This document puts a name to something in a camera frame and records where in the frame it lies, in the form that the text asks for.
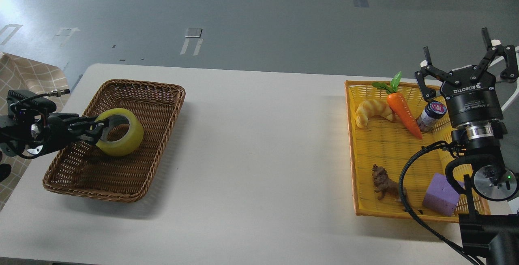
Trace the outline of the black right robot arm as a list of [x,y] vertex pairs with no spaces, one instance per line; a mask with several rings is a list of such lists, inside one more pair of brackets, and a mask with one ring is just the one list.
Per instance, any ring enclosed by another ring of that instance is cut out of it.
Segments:
[[483,257],[488,265],[517,265],[518,213],[484,215],[475,208],[472,194],[489,201],[507,201],[518,192],[518,174],[504,163],[500,140],[507,133],[495,85],[518,80],[517,53],[513,45],[492,40],[487,28],[481,30],[486,54],[479,64],[444,72],[433,66],[429,49],[415,72],[425,101],[443,97],[446,102],[452,141],[438,141],[423,147],[404,166],[399,179],[400,194],[407,169],[421,155],[442,149],[453,157],[445,167],[450,186],[467,199],[468,212],[459,214],[462,245],[441,236],[458,254],[473,264]]

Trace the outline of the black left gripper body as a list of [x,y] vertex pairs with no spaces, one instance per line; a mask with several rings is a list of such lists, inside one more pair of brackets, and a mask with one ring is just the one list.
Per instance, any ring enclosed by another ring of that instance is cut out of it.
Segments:
[[72,113],[58,113],[48,117],[39,154],[50,154],[80,141],[78,130],[70,129],[79,121],[80,116]]

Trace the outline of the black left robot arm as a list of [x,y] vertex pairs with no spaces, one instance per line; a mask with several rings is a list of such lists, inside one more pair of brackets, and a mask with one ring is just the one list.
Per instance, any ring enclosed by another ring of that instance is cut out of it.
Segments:
[[109,119],[82,117],[57,112],[50,97],[61,97],[70,90],[55,89],[36,94],[30,90],[9,90],[7,114],[1,116],[1,154],[33,160],[83,141],[94,145],[109,128]]

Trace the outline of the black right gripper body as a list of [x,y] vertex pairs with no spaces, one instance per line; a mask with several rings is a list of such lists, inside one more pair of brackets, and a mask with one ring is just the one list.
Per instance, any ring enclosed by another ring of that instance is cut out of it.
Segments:
[[451,81],[443,82],[440,88],[452,128],[461,129],[472,123],[504,118],[495,91],[495,75],[486,71],[478,80],[472,81],[474,68],[470,65],[449,71]]

